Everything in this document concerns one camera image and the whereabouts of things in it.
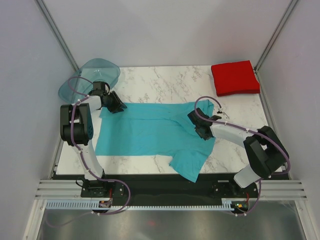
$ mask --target red towel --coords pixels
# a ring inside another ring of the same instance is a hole
[[[260,85],[249,60],[213,65],[211,71],[218,97],[260,93]]]

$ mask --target teal t-shirt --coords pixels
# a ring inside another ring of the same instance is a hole
[[[211,154],[215,138],[199,137],[188,118],[194,102],[183,104],[125,103],[123,112],[112,114],[102,108],[97,156],[171,156],[170,166],[196,182],[206,159]],[[199,101],[200,108],[211,116],[214,105]]]

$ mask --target white marble surface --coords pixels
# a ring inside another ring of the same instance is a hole
[[[217,97],[210,66],[164,66],[121,68],[113,89],[123,102],[179,104],[194,102],[207,95]],[[230,95],[217,98],[229,116],[229,122],[246,127],[262,127],[267,120],[258,94]],[[100,133],[100,111],[92,115],[96,147]],[[98,156],[106,174],[175,174],[169,156]],[[244,148],[217,139],[212,154],[201,173],[232,173],[245,167],[248,158]],[[64,143],[56,173],[84,174],[75,152]]]

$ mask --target clear plastic cover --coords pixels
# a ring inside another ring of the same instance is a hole
[[[90,80],[91,82],[103,81],[108,83],[110,89],[112,89],[118,82],[120,75],[120,68],[102,58],[94,58],[84,64],[79,70],[77,70],[71,77],[80,76]],[[81,78],[73,78],[70,80],[70,85],[78,92],[83,94],[88,94],[93,86],[88,81]],[[66,103],[73,104],[78,99],[82,99],[83,96],[77,94],[71,90],[68,86],[68,82],[65,81],[64,84],[59,89],[59,97]]]

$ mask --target white wall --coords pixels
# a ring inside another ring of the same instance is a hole
[[[79,66],[255,65],[290,0],[44,0]]]
[[[320,1],[300,1],[260,70],[280,139],[320,226]]]
[[[0,1],[0,239],[22,239],[59,137],[59,86],[73,73],[33,0]]]

